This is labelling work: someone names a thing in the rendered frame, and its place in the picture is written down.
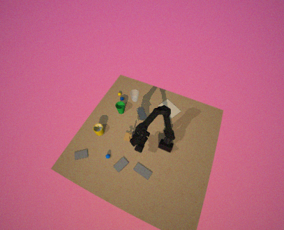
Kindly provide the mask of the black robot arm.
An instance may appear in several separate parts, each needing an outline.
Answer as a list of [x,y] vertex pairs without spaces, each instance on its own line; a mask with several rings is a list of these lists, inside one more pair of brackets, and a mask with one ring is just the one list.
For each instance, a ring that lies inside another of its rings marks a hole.
[[147,135],[149,134],[147,132],[148,126],[151,124],[151,122],[157,117],[157,115],[162,114],[165,121],[165,138],[163,143],[170,146],[172,141],[175,140],[174,131],[171,127],[170,122],[170,114],[171,109],[169,107],[166,107],[165,105],[155,108],[152,113],[139,125],[136,126],[135,132],[133,137],[130,139],[130,143],[132,146],[136,146],[140,143],[140,141],[144,141],[147,138]]

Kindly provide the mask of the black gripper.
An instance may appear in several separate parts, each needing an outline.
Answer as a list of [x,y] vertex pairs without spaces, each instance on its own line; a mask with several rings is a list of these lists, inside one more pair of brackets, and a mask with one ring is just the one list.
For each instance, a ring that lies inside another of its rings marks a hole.
[[148,140],[148,138],[146,138],[144,141],[140,141],[140,143],[138,145],[136,145],[135,151],[141,153],[143,148],[144,148],[143,144],[145,144],[147,140]]

